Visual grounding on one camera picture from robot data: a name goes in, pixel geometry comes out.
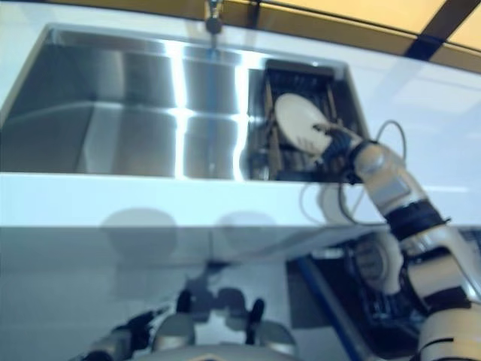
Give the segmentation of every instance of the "dish rack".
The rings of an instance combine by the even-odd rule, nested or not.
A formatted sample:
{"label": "dish rack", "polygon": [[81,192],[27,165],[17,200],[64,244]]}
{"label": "dish rack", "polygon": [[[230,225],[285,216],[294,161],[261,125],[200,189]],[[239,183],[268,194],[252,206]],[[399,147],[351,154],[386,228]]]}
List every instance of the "dish rack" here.
{"label": "dish rack", "polygon": [[249,167],[264,181],[345,182],[344,159],[329,164],[293,147],[277,125],[274,105],[285,93],[311,101],[329,122],[368,138],[347,68],[268,60],[262,83],[264,119],[250,124]]}

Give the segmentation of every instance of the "stainless steel sink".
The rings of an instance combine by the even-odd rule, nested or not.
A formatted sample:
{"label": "stainless steel sink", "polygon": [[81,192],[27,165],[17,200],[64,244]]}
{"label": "stainless steel sink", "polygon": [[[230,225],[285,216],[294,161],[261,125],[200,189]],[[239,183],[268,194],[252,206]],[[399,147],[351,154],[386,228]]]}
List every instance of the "stainless steel sink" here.
{"label": "stainless steel sink", "polygon": [[51,26],[0,117],[0,170],[249,178],[267,59],[150,35]]}

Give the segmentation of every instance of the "yellow ceiling panel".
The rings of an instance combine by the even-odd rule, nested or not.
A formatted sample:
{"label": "yellow ceiling panel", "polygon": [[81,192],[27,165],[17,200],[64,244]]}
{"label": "yellow ceiling panel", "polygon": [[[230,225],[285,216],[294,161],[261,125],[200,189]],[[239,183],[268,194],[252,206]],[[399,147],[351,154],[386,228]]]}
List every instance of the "yellow ceiling panel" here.
{"label": "yellow ceiling panel", "polygon": [[283,0],[282,3],[420,33],[444,0]]}
{"label": "yellow ceiling panel", "polygon": [[481,49],[481,5],[451,34],[448,41]]}

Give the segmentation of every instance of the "white countertop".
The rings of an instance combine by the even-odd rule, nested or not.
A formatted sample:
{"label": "white countertop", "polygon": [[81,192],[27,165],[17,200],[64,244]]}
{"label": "white countertop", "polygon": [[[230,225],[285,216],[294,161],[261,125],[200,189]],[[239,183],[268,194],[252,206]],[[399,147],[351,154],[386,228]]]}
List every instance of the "white countertop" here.
{"label": "white countertop", "polygon": [[[67,5],[0,4],[0,107],[29,51],[48,23],[67,23],[208,40],[204,24],[191,20],[79,8]],[[440,65],[321,41],[225,26],[229,46],[336,59],[349,64],[368,128],[396,119],[408,140],[408,168],[445,217],[458,225],[481,223],[481,76]],[[395,150],[395,130],[382,139]],[[178,226],[315,226],[328,224],[316,198],[321,188],[303,184],[220,180],[172,180],[52,174],[0,176],[0,225],[100,226],[110,214],[153,208]],[[359,189],[348,192],[353,203]],[[179,197],[189,200],[185,208]],[[367,197],[357,218],[378,220]]]}

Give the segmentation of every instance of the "white plate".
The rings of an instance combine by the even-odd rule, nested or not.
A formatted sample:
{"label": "white plate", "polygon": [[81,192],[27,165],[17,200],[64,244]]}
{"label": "white plate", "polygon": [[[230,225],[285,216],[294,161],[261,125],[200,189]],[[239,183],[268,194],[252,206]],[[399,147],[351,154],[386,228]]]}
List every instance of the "white plate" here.
{"label": "white plate", "polygon": [[303,152],[321,155],[331,137],[316,131],[315,124],[329,124],[324,114],[310,101],[296,94],[282,94],[274,106],[277,124],[289,143]]}

